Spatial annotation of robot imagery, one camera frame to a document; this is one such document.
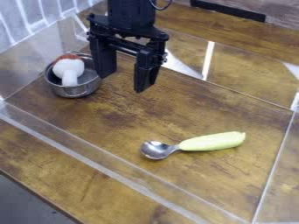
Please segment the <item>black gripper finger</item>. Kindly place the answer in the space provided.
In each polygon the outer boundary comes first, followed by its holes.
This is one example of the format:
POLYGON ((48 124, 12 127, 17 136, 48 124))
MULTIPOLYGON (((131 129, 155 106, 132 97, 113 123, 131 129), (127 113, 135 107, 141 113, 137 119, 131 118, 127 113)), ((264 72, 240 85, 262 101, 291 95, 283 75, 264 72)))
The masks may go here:
POLYGON ((160 66, 166 62, 164 42, 151 40, 136 55, 135 91, 141 93, 156 81, 160 66))
POLYGON ((104 79, 117 70, 117 51, 96 35, 88 35, 91 56, 97 76, 104 79))

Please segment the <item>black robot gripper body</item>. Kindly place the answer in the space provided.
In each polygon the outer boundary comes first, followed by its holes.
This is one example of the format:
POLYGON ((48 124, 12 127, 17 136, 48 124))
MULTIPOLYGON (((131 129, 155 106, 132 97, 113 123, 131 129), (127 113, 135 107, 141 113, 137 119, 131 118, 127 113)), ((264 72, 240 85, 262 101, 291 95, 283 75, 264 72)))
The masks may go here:
POLYGON ((156 0, 107 0, 107 14, 89 13, 88 42, 95 53, 146 50, 164 56, 170 36, 155 27, 156 0))

